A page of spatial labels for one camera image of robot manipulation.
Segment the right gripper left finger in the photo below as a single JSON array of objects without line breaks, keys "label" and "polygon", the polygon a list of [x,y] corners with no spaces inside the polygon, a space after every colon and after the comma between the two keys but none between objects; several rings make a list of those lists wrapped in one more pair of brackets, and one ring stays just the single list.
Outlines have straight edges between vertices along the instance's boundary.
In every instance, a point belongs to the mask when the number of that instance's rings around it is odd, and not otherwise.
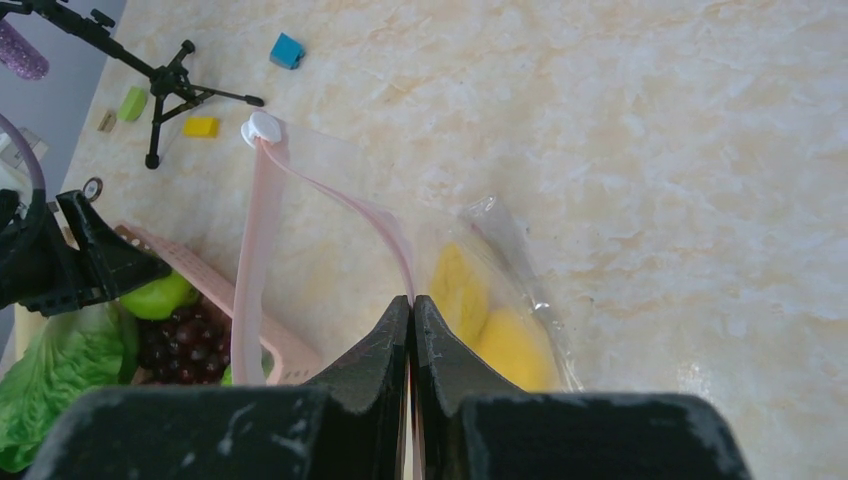
[{"label": "right gripper left finger", "polygon": [[411,309],[375,327],[307,382],[139,386],[77,400],[29,479],[400,479]]}]

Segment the yellow lemon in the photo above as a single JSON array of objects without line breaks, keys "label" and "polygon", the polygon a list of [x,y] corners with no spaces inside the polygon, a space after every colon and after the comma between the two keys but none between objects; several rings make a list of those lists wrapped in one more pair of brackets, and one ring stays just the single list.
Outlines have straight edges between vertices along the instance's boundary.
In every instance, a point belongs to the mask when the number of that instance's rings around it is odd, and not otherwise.
[{"label": "yellow lemon", "polygon": [[488,318],[489,284],[459,244],[440,251],[429,294],[453,334],[473,345]]}]

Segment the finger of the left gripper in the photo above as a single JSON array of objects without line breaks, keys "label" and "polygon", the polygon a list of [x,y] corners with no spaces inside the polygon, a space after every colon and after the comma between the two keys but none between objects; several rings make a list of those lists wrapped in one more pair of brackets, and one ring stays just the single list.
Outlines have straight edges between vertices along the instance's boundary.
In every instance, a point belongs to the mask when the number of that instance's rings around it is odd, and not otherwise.
[{"label": "finger of the left gripper", "polygon": [[118,235],[82,191],[61,193],[56,200],[78,245],[75,290],[79,304],[115,300],[172,272],[163,260]]}]

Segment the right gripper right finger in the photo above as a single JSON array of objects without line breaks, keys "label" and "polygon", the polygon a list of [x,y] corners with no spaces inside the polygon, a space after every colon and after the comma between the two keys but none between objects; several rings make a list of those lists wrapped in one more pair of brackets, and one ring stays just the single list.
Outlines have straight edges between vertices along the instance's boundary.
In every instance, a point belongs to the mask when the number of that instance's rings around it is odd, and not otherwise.
[{"label": "right gripper right finger", "polygon": [[671,393],[526,393],[448,329],[412,313],[426,479],[747,479],[732,430],[705,400]]}]

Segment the green apple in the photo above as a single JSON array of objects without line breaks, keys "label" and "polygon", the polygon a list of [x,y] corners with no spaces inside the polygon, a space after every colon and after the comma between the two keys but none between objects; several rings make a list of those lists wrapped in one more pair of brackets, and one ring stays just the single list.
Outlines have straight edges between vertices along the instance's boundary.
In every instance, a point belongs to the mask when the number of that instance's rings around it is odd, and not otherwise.
[{"label": "green apple", "polygon": [[199,291],[176,270],[119,298],[119,303],[137,318],[167,320],[172,312],[193,305]]}]

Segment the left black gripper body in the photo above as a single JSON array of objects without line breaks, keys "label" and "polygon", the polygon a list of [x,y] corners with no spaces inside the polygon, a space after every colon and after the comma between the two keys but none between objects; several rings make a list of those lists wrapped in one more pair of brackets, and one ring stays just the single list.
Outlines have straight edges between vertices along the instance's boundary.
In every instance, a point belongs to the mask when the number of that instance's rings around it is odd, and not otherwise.
[{"label": "left black gripper body", "polygon": [[1,306],[20,304],[50,317],[84,306],[79,254],[69,246],[43,189],[33,191],[25,215],[13,203],[16,191],[1,191]]}]

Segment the green lettuce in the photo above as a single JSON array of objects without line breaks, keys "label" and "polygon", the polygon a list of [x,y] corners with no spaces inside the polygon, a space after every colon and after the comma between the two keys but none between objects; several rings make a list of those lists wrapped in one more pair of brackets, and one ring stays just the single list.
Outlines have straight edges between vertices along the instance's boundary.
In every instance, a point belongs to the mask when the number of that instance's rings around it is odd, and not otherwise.
[{"label": "green lettuce", "polygon": [[80,396],[130,384],[138,351],[135,320],[115,302],[50,317],[1,380],[1,470],[29,467]]}]

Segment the clear zip top bag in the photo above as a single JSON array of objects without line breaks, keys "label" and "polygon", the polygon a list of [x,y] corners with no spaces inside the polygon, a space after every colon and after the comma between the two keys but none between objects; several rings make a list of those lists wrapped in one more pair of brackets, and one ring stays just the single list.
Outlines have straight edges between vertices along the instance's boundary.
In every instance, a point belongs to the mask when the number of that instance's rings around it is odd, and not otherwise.
[{"label": "clear zip top bag", "polygon": [[582,389],[525,231],[498,197],[440,211],[374,192],[375,166],[338,139],[262,110],[240,132],[254,176],[232,315],[235,384],[268,385],[273,359],[260,344],[264,314],[291,332],[312,324],[326,342],[352,342],[381,302],[432,300],[440,251],[457,243],[487,279],[488,315],[508,308],[545,332],[561,381],[551,391]]}]

